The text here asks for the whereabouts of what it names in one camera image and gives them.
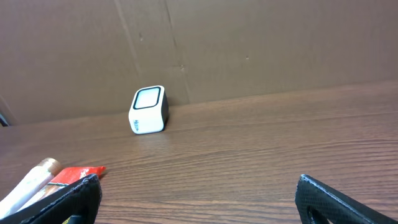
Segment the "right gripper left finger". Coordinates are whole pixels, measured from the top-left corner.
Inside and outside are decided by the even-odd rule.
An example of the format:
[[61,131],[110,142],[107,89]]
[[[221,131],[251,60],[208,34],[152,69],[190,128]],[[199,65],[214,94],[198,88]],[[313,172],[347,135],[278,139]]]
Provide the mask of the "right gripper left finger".
[[1,220],[3,224],[73,223],[93,224],[101,203],[100,179],[96,174],[56,191],[25,209]]

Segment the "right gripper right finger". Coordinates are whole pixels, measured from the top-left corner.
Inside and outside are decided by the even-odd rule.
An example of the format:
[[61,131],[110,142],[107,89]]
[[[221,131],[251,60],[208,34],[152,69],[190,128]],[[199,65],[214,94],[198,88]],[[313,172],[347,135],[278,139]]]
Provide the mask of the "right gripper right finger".
[[295,204],[301,222],[307,224],[397,224],[396,220],[306,174],[302,174],[297,182]]

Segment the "orange spaghetti packet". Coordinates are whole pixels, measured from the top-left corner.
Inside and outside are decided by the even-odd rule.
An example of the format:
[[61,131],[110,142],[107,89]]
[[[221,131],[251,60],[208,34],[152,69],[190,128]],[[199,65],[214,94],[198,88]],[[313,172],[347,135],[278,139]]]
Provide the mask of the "orange spaghetti packet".
[[54,192],[69,186],[70,184],[84,178],[89,174],[96,174],[97,176],[100,176],[105,170],[105,166],[64,168],[49,183],[42,187],[30,200],[28,200],[28,202],[26,202],[19,209],[19,211],[31,206],[32,204],[42,200]]

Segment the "white tube gold cap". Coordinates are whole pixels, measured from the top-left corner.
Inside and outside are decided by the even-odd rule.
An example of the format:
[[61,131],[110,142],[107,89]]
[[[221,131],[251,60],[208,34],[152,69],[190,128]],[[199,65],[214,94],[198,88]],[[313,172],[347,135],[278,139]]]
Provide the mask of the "white tube gold cap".
[[1,200],[1,219],[17,212],[60,171],[62,165],[53,158],[45,158],[33,167],[14,189]]

